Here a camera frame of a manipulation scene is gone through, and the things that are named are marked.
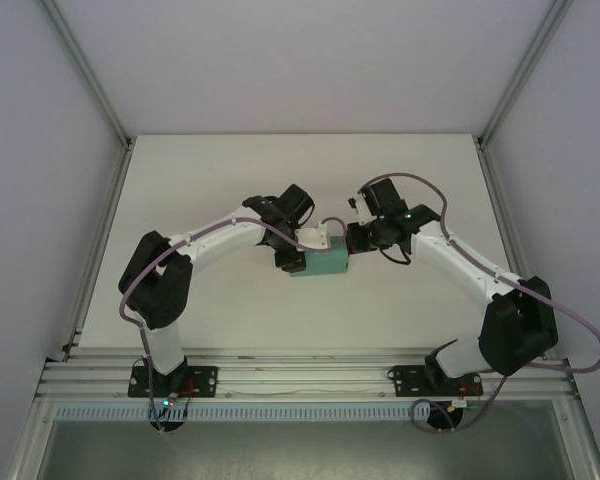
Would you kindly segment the aluminium table side rail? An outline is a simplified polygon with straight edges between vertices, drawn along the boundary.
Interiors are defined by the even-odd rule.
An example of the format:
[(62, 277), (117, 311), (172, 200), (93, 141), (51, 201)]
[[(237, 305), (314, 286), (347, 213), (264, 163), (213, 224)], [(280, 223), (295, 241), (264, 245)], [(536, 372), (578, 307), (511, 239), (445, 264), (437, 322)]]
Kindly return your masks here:
[(506, 198), (500, 172), (494, 159), (479, 141), (476, 142), (476, 150), (504, 245), (508, 265), (512, 271), (526, 277), (529, 275), (529, 269), (519, 242), (519, 235)]
[(122, 148), (120, 157), (116, 163), (114, 175), (106, 192), (103, 208), (98, 218), (95, 233), (87, 255), (86, 264), (80, 277), (77, 296), (69, 314), (68, 330), (62, 337), (59, 353), (61, 362), (66, 362), (70, 358), (76, 336), (82, 330), (86, 320), (86, 315), (104, 257), (109, 232), (115, 218), (115, 212), (130, 166), (135, 142), (136, 138), (132, 138), (128, 141), (127, 145)]

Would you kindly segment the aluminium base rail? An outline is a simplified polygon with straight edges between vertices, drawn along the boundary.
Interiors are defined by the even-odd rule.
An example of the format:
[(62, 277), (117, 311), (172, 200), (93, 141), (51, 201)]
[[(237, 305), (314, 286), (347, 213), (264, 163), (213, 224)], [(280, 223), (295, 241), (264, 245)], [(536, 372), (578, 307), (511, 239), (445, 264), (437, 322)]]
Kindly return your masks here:
[[(280, 400), (383, 400), (395, 390), (389, 369), (415, 364), (417, 352), (399, 350), (354, 355), (204, 355), (189, 362), (218, 369), (216, 398)], [(48, 362), (35, 397), (48, 400), (114, 400), (127, 395), (137, 352), (76, 351), (66, 362)]]

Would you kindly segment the aluminium frame post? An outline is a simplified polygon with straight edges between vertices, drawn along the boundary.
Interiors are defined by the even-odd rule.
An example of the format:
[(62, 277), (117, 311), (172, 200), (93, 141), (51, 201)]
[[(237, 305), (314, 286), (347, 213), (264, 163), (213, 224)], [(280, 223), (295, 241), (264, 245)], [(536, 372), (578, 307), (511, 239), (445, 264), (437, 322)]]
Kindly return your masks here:
[(504, 124), (574, 3), (575, 0), (551, 0), (489, 121), (477, 136), (477, 143), (482, 150), (486, 149)]
[(119, 141), (121, 146), (128, 149), (131, 137), (123, 127), (108, 95), (101, 82), (97, 78), (90, 62), (72, 31), (65, 15), (62, 13), (56, 0), (36, 0), (41, 6), (46, 18), (50, 22), (52, 30), (68, 55), (70, 61), (77, 70), (87, 93), (95, 103), (96, 108), (102, 115), (111, 133)]

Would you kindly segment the grey metal sheet panel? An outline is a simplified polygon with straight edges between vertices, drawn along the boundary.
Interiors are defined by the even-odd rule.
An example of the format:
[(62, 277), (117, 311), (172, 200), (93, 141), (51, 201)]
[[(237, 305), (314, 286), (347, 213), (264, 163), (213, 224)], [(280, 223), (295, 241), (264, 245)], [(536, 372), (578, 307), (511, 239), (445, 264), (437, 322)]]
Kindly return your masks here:
[(458, 435), (404, 422), (60, 422), (40, 480), (572, 480), (545, 416), (493, 413)]

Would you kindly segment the green paper box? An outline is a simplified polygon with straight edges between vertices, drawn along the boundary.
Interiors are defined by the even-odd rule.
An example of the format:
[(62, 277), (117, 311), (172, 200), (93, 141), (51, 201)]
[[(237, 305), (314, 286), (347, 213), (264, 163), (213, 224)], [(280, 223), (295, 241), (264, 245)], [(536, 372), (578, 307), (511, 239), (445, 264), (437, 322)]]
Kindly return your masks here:
[(342, 236), (332, 236), (331, 244), (336, 249), (327, 253), (309, 252), (305, 254), (305, 268), (291, 273), (291, 277), (308, 277), (344, 274), (348, 271), (349, 252)]

